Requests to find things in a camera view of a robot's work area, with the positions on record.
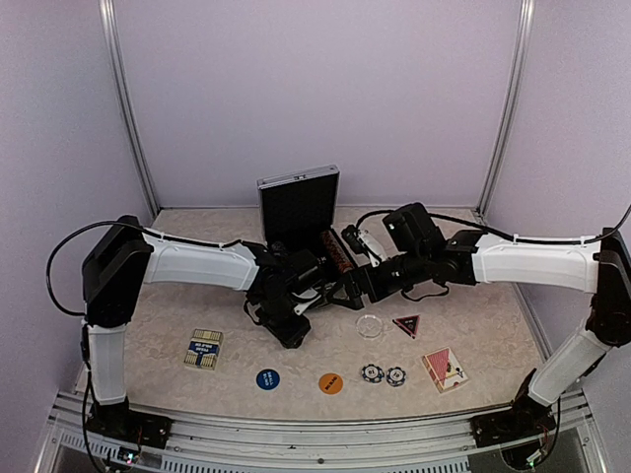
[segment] row of poker chips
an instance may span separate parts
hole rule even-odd
[[[390,368],[386,374],[384,374],[384,370],[377,365],[369,364],[362,368],[362,378],[367,382],[382,382],[384,377],[390,386],[399,387],[405,382],[406,374],[401,367]]]

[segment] blue button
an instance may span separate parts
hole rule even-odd
[[[256,384],[261,389],[269,391],[280,383],[280,375],[275,370],[263,370],[256,375]]]

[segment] orange round chip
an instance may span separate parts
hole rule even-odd
[[[337,394],[344,387],[342,376],[328,372],[319,379],[319,388],[324,394]]]

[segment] black case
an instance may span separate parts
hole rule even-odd
[[[322,263],[329,282],[341,276],[321,234],[331,232],[353,267],[355,261],[332,228],[339,169],[335,165],[259,179],[263,234],[273,251],[308,249]]]

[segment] black triangle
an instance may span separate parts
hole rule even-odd
[[[392,322],[407,333],[410,337],[416,338],[416,333],[418,332],[418,321],[420,319],[419,315],[411,315],[409,317],[401,317],[396,318]]]

